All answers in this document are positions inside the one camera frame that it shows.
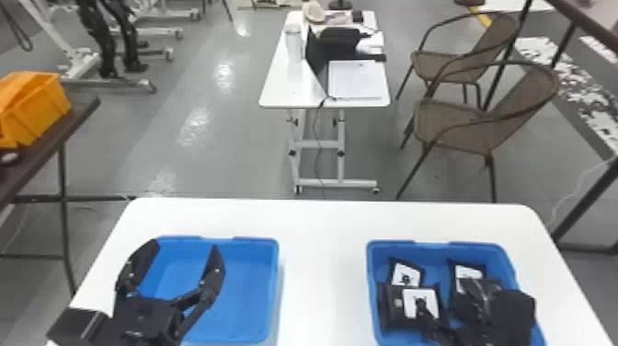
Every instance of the blue plastic bin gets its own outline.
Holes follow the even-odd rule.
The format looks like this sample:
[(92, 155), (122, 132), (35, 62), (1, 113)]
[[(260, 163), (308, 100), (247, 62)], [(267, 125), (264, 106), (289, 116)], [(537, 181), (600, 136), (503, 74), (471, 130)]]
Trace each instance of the blue plastic bin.
[[(390, 271), (390, 258), (406, 260), (425, 269), (423, 286), (440, 284), (442, 304), (448, 308), (451, 296), (451, 270), (447, 260), (477, 263), (486, 266), (488, 279), (500, 279), (502, 286), (519, 289), (515, 270), (507, 253), (496, 244), (484, 243), (417, 243), (414, 241), (372, 241), (367, 244), (369, 300), (372, 307), (373, 334), (381, 346), (436, 345), (423, 340), (418, 329), (383, 331), (378, 318), (377, 283), (385, 283)], [(452, 327), (462, 322), (450, 318)], [(538, 323), (532, 328), (531, 346), (544, 346)]]
[(277, 290), (277, 241), (199, 236), (161, 236), (156, 241), (159, 252), (139, 286), (144, 296), (171, 299), (197, 288), (213, 244), (225, 263), (221, 292), (183, 342), (260, 343), (267, 338)]

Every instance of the wicker chair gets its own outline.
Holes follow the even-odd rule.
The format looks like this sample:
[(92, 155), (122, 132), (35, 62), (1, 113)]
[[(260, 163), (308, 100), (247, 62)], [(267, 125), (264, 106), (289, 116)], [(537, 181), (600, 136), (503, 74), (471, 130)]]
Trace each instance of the wicker chair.
[[(491, 15), (494, 19), (491, 26), (487, 28), (483, 36), (481, 36), (471, 51), (459, 55), (447, 52), (423, 51), (427, 38), (434, 29), (453, 23), (460, 19), (482, 14)], [(515, 39), (519, 27), (520, 23), (516, 18), (496, 11), (468, 13), (458, 17), (446, 19), (433, 25), (427, 30), (427, 32), (425, 32), (425, 36), (423, 36), (423, 40), (420, 42), (418, 50), (410, 54), (411, 64), (407, 69), (406, 77), (404, 77), (404, 81), (401, 83), (395, 99), (399, 99), (399, 97), (401, 97), (401, 93), (404, 91), (407, 79), (410, 77), (412, 70), (415, 70), (417, 75), (422, 78), (425, 85), (427, 85), (428, 82), (436, 79), (436, 76), (440, 75), (444, 71), (449, 72), (463, 70), (467, 66), (493, 62), (496, 60), (498, 54), (502, 52), (502, 49), (504, 49), (512, 40)], [(480, 109), (482, 91), (481, 86), (478, 85), (477, 81), (485, 73), (485, 71), (486, 69), (478, 69), (474, 71), (465, 70), (465, 72), (460, 74), (449, 75), (448, 79), (444, 80), (444, 82), (462, 85), (463, 103), (468, 103), (467, 86), (474, 86), (476, 88), (476, 106)]]
[[(449, 75), (471, 69), (486, 70), (491, 66), (501, 65), (523, 66), (527, 72), (490, 111), (432, 99), (438, 86), (444, 80), (449, 80)], [(483, 156), (485, 165), (489, 168), (491, 199), (492, 202), (496, 202), (496, 171), (492, 150), (504, 143), (551, 100), (558, 91), (558, 85), (558, 77), (550, 68), (521, 61), (486, 63), (440, 75), (431, 83), (424, 98), (417, 104), (414, 122), (411, 121), (406, 128), (406, 137), (401, 147), (404, 147), (410, 135), (414, 133), (423, 143), (423, 151), (395, 199), (399, 200), (429, 151), (435, 145), (439, 145)]]

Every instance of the white folding table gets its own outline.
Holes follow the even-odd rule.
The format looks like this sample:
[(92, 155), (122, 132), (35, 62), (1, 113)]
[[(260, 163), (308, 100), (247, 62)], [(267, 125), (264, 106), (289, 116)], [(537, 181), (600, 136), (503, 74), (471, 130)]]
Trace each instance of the white folding table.
[(139, 199), (120, 217), (71, 306), (111, 314), (125, 260), (163, 235), (279, 242), (272, 345), (376, 345), (365, 257), (374, 239), (497, 243), (522, 291), (536, 298), (547, 345), (612, 345), (541, 220), (510, 204)]
[[(364, 27), (377, 29), (377, 21), (373, 11), (362, 11)], [(292, 11), (285, 19), (284, 26), (289, 23), (299, 23), (302, 26), (302, 37), (307, 37), (308, 23), (303, 18), (302, 11)], [(382, 52), (381, 47), (372, 47), (372, 52)], [(384, 63), (378, 63), (382, 68), (375, 71), (374, 83), (380, 89), (381, 96), (371, 99), (328, 99), (324, 103), (324, 109), (338, 110), (336, 140), (308, 140), (304, 139), (305, 115), (307, 110), (317, 109), (318, 105), (326, 97), (324, 89), (320, 86), (309, 63), (303, 59), (300, 63), (290, 63), (285, 43), (285, 32), (281, 30), (279, 42), (275, 54), (270, 63), (269, 73), (262, 87), (259, 98), (259, 106), (266, 109), (285, 109), (288, 111), (287, 121), (291, 125), (290, 133), (290, 163), (292, 165), (292, 179), (294, 191), (302, 192), (303, 186), (326, 187), (326, 188), (361, 188), (378, 191), (376, 180), (345, 179), (346, 138), (345, 138), (345, 109), (357, 108), (382, 108), (391, 103), (386, 81)], [(336, 179), (306, 179), (301, 178), (299, 166), (301, 165), (301, 152), (303, 149), (335, 149), (338, 156)]]

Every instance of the orange bin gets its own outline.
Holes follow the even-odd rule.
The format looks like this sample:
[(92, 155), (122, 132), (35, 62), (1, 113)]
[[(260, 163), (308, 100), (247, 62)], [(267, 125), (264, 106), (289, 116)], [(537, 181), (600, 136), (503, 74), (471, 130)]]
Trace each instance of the orange bin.
[(32, 144), (71, 108), (60, 75), (13, 72), (0, 79), (0, 147)]

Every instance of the power cord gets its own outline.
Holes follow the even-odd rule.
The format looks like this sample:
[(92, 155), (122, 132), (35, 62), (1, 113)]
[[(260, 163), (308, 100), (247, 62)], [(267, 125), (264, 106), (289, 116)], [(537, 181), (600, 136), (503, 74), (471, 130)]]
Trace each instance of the power cord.
[(553, 224), (554, 224), (555, 219), (556, 219), (557, 214), (558, 214), (558, 209), (560, 209), (560, 206), (562, 206), (562, 204), (563, 204), (564, 202), (566, 202), (567, 200), (569, 200), (569, 199), (571, 199), (571, 198), (576, 197), (577, 195), (579, 195), (580, 190), (581, 190), (581, 187), (582, 187), (582, 185), (583, 185), (583, 183), (584, 183), (584, 178), (585, 178), (588, 174), (590, 174), (590, 173), (592, 173), (592, 172), (596, 171), (597, 169), (599, 169), (599, 167), (603, 167), (603, 166), (607, 165), (608, 163), (610, 163), (611, 161), (613, 161), (616, 157), (618, 157), (618, 155), (613, 155), (612, 157), (610, 157), (610, 158), (608, 158), (607, 160), (605, 160), (605, 161), (603, 161), (603, 162), (599, 163), (598, 165), (596, 165), (596, 166), (594, 166), (594, 167), (591, 167), (591, 168), (589, 168), (589, 169), (586, 169), (585, 171), (581, 172), (581, 174), (580, 174), (580, 175), (579, 175), (579, 177), (578, 177), (578, 182), (577, 182), (577, 184), (575, 185), (575, 189), (573, 190), (573, 192), (571, 192), (571, 193), (569, 193), (568, 195), (566, 195), (565, 197), (561, 198), (561, 199), (560, 199), (560, 200), (559, 200), (559, 201), (558, 201), (558, 202), (554, 205), (554, 208), (552, 209), (551, 218), (549, 219), (549, 221), (547, 221), (547, 222), (545, 223), (545, 227), (546, 227), (546, 228), (549, 228), (551, 225), (553, 225)]
[(19, 26), (19, 24), (15, 21), (13, 16), (11, 16), (11, 14), (8, 12), (8, 10), (2, 4), (2, 2), (0, 2), (0, 11), (2, 12), (3, 15), (5, 15), (6, 22), (8, 23), (8, 26), (11, 28), (11, 31), (13, 31), (13, 36), (15, 36), (15, 39), (17, 40), (19, 47), (21, 47), (21, 49), (26, 52), (32, 52), (32, 50), (34, 49), (34, 44), (32, 44), (30, 37), (28, 36), (26, 31), (24, 31), (24, 29), (22, 29)]
[(317, 133), (317, 129), (315, 128), (315, 126), (317, 125), (317, 119), (320, 117), (320, 110), (324, 107), (324, 103), (330, 98), (331, 98), (330, 96), (327, 96), (323, 98), (322, 101), (320, 101), (319, 105), (317, 106), (317, 109), (315, 109), (314, 120), (312, 121), (312, 124), (311, 124), (311, 132), (313, 133), (315, 142), (317, 143), (317, 153), (315, 154), (315, 158), (314, 158), (314, 176), (317, 179), (317, 181), (320, 182), (320, 185), (322, 185), (322, 189), (320, 190), (320, 192), (322, 193), (323, 200), (326, 199), (326, 193), (325, 193), (326, 184), (320, 178), (320, 167), (317, 164), (317, 161), (322, 155), (322, 151), (324, 148), (322, 147), (322, 144), (320, 143), (320, 136)]

